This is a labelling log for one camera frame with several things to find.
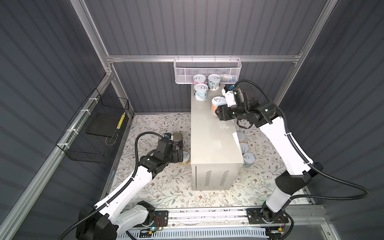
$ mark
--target aluminum rail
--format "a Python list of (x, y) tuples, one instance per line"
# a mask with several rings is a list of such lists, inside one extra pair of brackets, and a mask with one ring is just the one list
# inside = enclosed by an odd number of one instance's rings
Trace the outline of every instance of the aluminum rail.
[(232, 59), (241, 59), (241, 62), (288, 62), (288, 63), (297, 63), (300, 60), (299, 55), (239, 55), (239, 56), (195, 56), (195, 55), (107, 55), (107, 61), (109, 63), (123, 63), (123, 62), (148, 62), (148, 63), (156, 63), (156, 62), (173, 62), (175, 59), (179, 61), (231, 61)]

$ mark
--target black cable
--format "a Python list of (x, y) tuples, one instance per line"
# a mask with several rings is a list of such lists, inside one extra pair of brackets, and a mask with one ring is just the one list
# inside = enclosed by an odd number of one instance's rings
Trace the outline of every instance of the black cable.
[[(259, 87), (257, 84), (249, 81), (249, 80), (240, 80), (238, 81), (236, 84), (235, 84), (235, 87), (239, 84), (239, 83), (242, 83), (242, 82), (245, 82), (245, 83), (250, 83), (252, 84), (253, 86), (255, 86), (257, 89), (260, 90), (260, 92), (265, 96), (265, 98), (272, 102), (272, 100), (267, 96), (266, 92), (261, 88)], [(319, 198), (319, 199), (328, 199), (328, 200), (356, 200), (356, 199), (362, 199), (362, 198), (365, 198), (368, 196), (369, 194), (369, 190), (363, 186), (360, 186), (358, 184), (354, 184), (352, 182), (348, 182), (348, 181), (345, 181), (345, 180), (342, 180), (342, 179), (339, 179), (339, 178), (336, 178), (336, 177), (333, 177), (331, 175), (328, 175), (326, 173), (323, 173), (322, 171), (318, 170), (314, 165), (312, 165), (308, 159), (304, 156), (304, 154), (300, 151), (300, 149), (297, 147), (296, 143), (293, 141), (293, 138), (291, 136), (291, 133), (289, 132), (289, 129), (288, 129), (288, 124), (287, 124), (287, 119), (286, 119), (286, 116), (285, 114), (283, 113), (283, 111), (281, 110), (281, 108), (277, 105), (275, 105), (276, 108), (279, 110), (280, 114), (281, 114), (281, 117), (283, 118), (283, 121), (284, 121), (284, 129), (285, 129), (285, 133), (286, 133), (286, 136), (287, 138), (289, 139), (289, 142), (291, 143), (292, 147), (295, 149), (295, 151), (297, 152), (297, 154), (299, 154), (299, 156), (301, 157), (301, 159), (312, 169), (314, 170), (315, 172), (317, 172), (318, 174), (322, 175), (323, 177), (326, 177), (328, 179), (331, 179), (332, 181), (335, 181), (335, 182), (338, 182), (338, 183), (341, 183), (341, 184), (344, 184), (344, 185), (347, 185), (347, 186), (350, 186), (350, 187), (354, 187), (354, 188), (357, 188), (357, 189), (360, 189), (362, 190), (364, 193), (362, 194), (359, 194), (359, 195), (354, 195), (354, 196), (347, 196), (347, 197), (331, 197), (331, 196), (319, 196), (319, 195), (309, 195), (309, 194), (300, 194), (300, 195), (295, 195), (295, 196), (291, 196), (290, 197), (290, 200), (292, 201), (293, 199), (296, 199), (296, 198), (300, 198), (300, 197), (312, 197), (312, 198)]]
[(251, 81), (246, 80), (246, 79), (242, 79), (242, 80), (240, 80), (240, 81), (237, 81), (237, 82), (235, 83), (234, 87), (236, 87), (239, 83), (250, 83), (250, 84), (252, 84), (252, 85), (255, 86), (257, 89), (260, 90), (260, 92), (265, 96), (265, 98), (266, 98), (269, 102), (272, 102), (272, 103), (273, 103), (273, 101), (268, 97), (268, 95), (266, 94), (266, 92), (265, 92), (261, 87), (259, 87), (256, 83), (251, 82)]
[(129, 233), (129, 231), (127, 230), (127, 231), (125, 231), (125, 233), (132, 239), (132, 240), (136, 240), (136, 238), (135, 237), (133, 237), (130, 233)]
[(283, 213), (285, 213), (285, 215), (287, 215), (287, 217), (289, 218), (289, 220), (291, 220), (291, 225), (289, 226), (289, 229), (288, 229), (288, 231), (284, 234), (284, 236), (282, 236), (281, 238), (276, 239), (276, 240), (283, 240), (284, 238), (288, 237), (288, 235), (291, 233), (291, 231), (292, 231), (292, 229), (293, 229), (294, 221), (293, 221), (292, 217), (289, 216), (289, 214), (286, 213), (285, 211), (283, 211)]
[(81, 223), (83, 223), (84, 221), (90, 219), (93, 215), (95, 215), (97, 212), (99, 212), (101, 209), (105, 208), (108, 204), (110, 204), (115, 198), (117, 198), (118, 195), (120, 195), (127, 187), (128, 185), (133, 181), (133, 178), (136, 176), (136, 173), (137, 173), (137, 169), (139, 168), (139, 152), (138, 152), (138, 149), (137, 149), (137, 143), (139, 142), (139, 138), (145, 134), (153, 134), (153, 135), (157, 135), (161, 138), (163, 138), (163, 136), (161, 136), (160, 134), (156, 133), (156, 132), (143, 132), (141, 134), (139, 134), (136, 138), (136, 141), (135, 141), (135, 158), (136, 158), (136, 162), (135, 162), (135, 170), (133, 171), (132, 173), (132, 176), (131, 178), (128, 180), (128, 182), (126, 184), (124, 184), (124, 186), (117, 192), (115, 193), (110, 199), (107, 200), (106, 203), (102, 204), (100, 207), (94, 209), (92, 212), (90, 212), (86, 217), (84, 217), (83, 219), (81, 219), (80, 221), (78, 221), (77, 223), (73, 224), (72, 226), (70, 226), (67, 230), (65, 230), (61, 236), (58, 238), (58, 240), (62, 240), (65, 238), (65, 236), (70, 233), (73, 229), (75, 229), (78, 225), (80, 225)]

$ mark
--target white metal lid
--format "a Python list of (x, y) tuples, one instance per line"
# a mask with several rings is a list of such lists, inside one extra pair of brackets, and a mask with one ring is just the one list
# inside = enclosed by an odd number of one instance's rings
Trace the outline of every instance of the white metal lid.
[(190, 159), (189, 152), (183, 151), (183, 162), (188, 162)]
[(193, 80), (195, 82), (198, 82), (198, 83), (205, 82), (206, 79), (207, 78), (203, 74), (198, 74), (198, 75), (193, 76)]
[(208, 86), (205, 83), (198, 83), (195, 85), (195, 90), (197, 92), (205, 92), (208, 90)]
[(227, 104), (227, 101), (224, 97), (214, 97), (212, 98), (212, 104), (215, 106), (221, 106)]
[(220, 82), (221, 77), (220, 75), (217, 75), (217, 74), (211, 74), (208, 76), (208, 80), (211, 82)]
[(248, 164), (252, 164), (255, 162), (256, 158), (255, 158), (255, 155), (253, 155), (252, 153), (250, 152), (246, 152), (244, 153), (243, 155), (243, 159), (244, 159), (244, 162), (248, 163)]
[(241, 142), (240, 143), (240, 149), (242, 153), (246, 153), (249, 151), (249, 146), (246, 143)]
[(243, 132), (237, 132), (237, 138), (239, 142), (244, 142), (247, 139), (247, 136)]

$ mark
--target can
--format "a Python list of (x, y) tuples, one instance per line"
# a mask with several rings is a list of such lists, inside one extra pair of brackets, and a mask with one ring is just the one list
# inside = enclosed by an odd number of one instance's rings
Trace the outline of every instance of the can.
[(193, 76), (193, 85), (195, 86), (196, 84), (199, 84), (199, 83), (205, 83), (206, 79), (207, 78), (202, 74), (195, 75)]
[(252, 165), (255, 163), (256, 158), (255, 158), (255, 155), (253, 155), (252, 153), (246, 152), (243, 155), (243, 160), (244, 160), (243, 166), (248, 168), (248, 167), (252, 167)]
[(208, 88), (211, 91), (217, 91), (220, 89), (220, 75), (217, 74), (211, 74), (208, 76)]
[(213, 115), (216, 116), (216, 109), (218, 106), (221, 106), (221, 105), (226, 105), (227, 104), (227, 101), (225, 100), (224, 97), (214, 97), (212, 98), (212, 105), (211, 105), (211, 112)]
[(247, 136), (243, 132), (237, 132), (237, 138), (239, 139), (240, 143), (247, 140)]
[(241, 149), (241, 152), (244, 155), (244, 153), (249, 151), (249, 146), (246, 143), (242, 142), (242, 143), (240, 143), (240, 149)]
[(205, 101), (207, 99), (208, 86), (205, 83), (195, 85), (195, 99), (197, 101)]
[(172, 141), (176, 143), (176, 146), (183, 148), (183, 135), (179, 132), (172, 134)]
[(190, 162), (190, 154), (187, 151), (183, 151), (183, 161), (179, 162), (180, 165), (187, 165)]

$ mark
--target leaf pattern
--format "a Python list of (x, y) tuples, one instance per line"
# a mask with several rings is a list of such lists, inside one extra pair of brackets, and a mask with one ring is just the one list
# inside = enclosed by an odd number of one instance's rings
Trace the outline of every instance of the leaf pattern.
[[(188, 207), (231, 207), (262, 205), (272, 193), (275, 178), (285, 171), (280, 155), (268, 138), (258, 129), (240, 129), (247, 136), (250, 152), (256, 157), (250, 168), (242, 167), (237, 179), (228, 190), (192, 191), (192, 170), (190, 164), (185, 166), (171, 163), (149, 184), (139, 191), (129, 202), (127, 208), (144, 200), (158, 209)], [(183, 149), (190, 152), (190, 114), (151, 114), (135, 115), (119, 166), (117, 168), (112, 190), (124, 181), (134, 169), (136, 137), (145, 131), (163, 135), (166, 132), (180, 132), (183, 135)], [(157, 146), (158, 138), (144, 135), (138, 144), (139, 157), (146, 155)], [(308, 204), (303, 198), (295, 199), (291, 204)]]

